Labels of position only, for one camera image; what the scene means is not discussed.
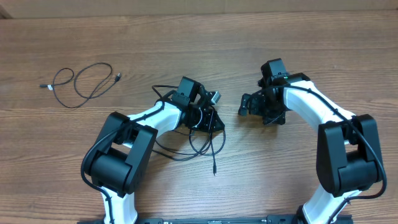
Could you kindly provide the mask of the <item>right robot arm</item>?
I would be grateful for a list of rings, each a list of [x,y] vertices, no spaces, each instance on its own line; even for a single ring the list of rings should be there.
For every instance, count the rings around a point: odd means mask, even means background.
[[[356,115],[332,102],[304,73],[289,73],[281,58],[261,67],[260,90],[241,99],[238,114],[260,116],[265,125],[285,123],[294,111],[317,134],[319,186],[294,215],[269,215],[268,223],[352,223],[340,212],[353,200],[384,194],[384,169],[376,120]]]

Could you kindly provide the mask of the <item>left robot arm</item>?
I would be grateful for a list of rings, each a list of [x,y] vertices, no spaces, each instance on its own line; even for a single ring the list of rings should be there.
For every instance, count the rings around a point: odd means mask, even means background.
[[[183,77],[179,86],[159,97],[155,105],[129,116],[111,113],[81,163],[81,178],[103,197],[105,214],[99,223],[137,223],[134,192],[144,177],[156,139],[184,124],[189,137],[206,133],[199,149],[182,154],[181,161],[197,156],[215,157],[213,134],[224,131],[215,110],[221,95]]]

